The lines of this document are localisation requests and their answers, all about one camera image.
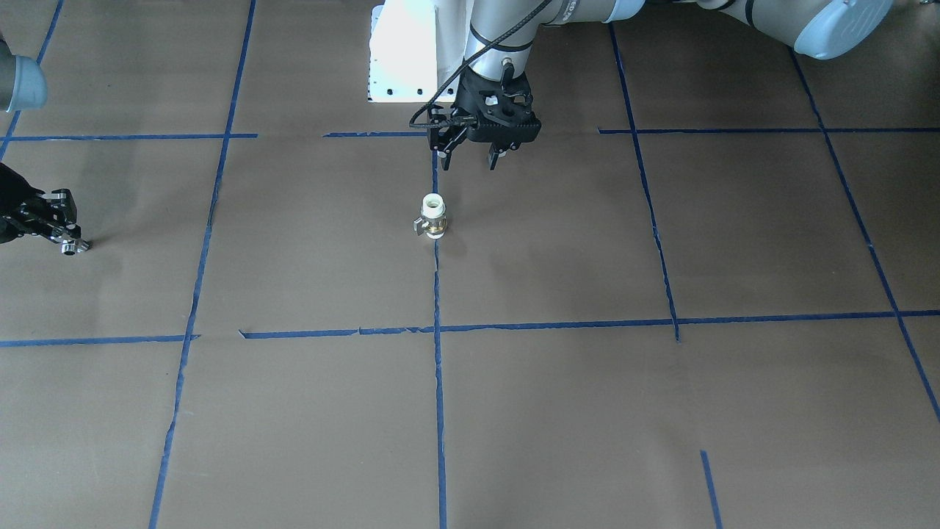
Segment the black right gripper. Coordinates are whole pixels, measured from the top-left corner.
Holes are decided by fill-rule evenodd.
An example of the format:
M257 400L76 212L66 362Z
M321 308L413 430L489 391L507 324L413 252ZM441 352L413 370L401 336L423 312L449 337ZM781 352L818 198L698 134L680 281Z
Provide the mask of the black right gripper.
M42 237L60 246L60 243L82 238L82 229L78 224L77 205L70 190L53 190L41 193L26 178L6 164L1 164L1 244L19 237L20 230L15 228L6 217L12 217L21 204L34 200L34 214L37 226L29 229L34 237Z

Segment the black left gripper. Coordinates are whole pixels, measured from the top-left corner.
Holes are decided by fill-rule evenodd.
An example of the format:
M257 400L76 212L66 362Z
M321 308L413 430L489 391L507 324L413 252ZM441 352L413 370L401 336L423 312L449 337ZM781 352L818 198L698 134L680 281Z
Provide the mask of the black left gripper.
M449 170L453 151L464 140L490 143L488 153L489 170L496 170L501 157L516 151L520 144L533 142L540 134L540 121L524 121L504 125L494 121L476 123L453 123L446 118L430 118L429 147L439 158L442 170Z

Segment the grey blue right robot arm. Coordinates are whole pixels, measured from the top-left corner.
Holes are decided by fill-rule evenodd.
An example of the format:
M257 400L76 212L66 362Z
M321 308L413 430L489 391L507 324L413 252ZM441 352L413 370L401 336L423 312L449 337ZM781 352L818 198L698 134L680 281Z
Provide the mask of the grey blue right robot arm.
M41 108L48 97L43 71L34 58L17 56L1 40L1 107L13 113ZM67 188L49 193L33 187L9 165L1 165L1 243L22 237L42 237L72 256L91 248L77 220L73 193Z

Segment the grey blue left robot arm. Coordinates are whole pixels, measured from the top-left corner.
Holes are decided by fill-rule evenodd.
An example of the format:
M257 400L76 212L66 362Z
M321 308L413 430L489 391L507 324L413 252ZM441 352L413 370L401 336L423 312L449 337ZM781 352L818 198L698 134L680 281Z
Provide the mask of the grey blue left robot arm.
M701 1L803 56L831 60L862 43L886 17L889 1ZM489 168L536 140L541 122L526 67L541 27L622 21L641 1L433 1L444 79L420 107L430 150L447 170L464 141L487 143Z

